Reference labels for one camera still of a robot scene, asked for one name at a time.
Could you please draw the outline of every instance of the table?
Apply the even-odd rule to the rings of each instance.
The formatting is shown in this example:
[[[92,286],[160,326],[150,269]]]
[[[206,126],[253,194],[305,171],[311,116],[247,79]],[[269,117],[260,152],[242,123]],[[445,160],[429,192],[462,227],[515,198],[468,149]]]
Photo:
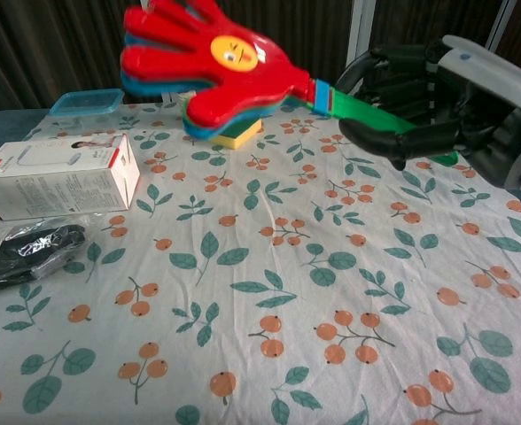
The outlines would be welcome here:
[[[238,151],[121,108],[31,132],[128,132],[141,181],[65,270],[0,291],[0,423],[521,423],[513,196],[290,106]]]

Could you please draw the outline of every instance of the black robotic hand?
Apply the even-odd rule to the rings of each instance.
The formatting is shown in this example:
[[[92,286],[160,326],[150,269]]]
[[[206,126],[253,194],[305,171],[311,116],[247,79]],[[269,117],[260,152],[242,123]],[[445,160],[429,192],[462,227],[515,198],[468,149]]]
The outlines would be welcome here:
[[[357,58],[335,87],[417,127],[395,134],[341,120],[339,128],[398,170],[407,159],[459,151],[487,181],[505,187],[521,153],[521,110],[439,66],[451,50],[438,40],[427,46],[377,48]]]

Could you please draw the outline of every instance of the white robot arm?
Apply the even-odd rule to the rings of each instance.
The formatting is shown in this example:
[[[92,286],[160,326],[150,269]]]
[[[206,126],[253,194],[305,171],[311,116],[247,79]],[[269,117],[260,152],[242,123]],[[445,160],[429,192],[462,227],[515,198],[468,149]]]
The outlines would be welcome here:
[[[427,47],[370,50],[336,87],[419,126],[395,134],[340,121],[347,138],[397,169],[459,151],[494,186],[521,190],[521,69],[478,44],[446,35]]]

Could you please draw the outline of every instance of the plastic container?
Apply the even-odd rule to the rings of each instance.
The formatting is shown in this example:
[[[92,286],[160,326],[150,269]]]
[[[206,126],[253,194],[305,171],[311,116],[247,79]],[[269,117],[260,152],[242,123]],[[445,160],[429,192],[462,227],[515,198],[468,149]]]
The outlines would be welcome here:
[[[60,132],[106,131],[119,124],[124,92],[121,89],[65,93],[51,107],[47,118]]]

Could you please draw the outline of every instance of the gray cloth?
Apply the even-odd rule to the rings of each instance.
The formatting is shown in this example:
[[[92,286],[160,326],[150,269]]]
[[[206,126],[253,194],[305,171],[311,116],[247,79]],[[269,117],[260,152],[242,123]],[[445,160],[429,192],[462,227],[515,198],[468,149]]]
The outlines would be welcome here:
[[[48,113],[47,109],[0,111],[0,147],[6,142],[20,142]]]

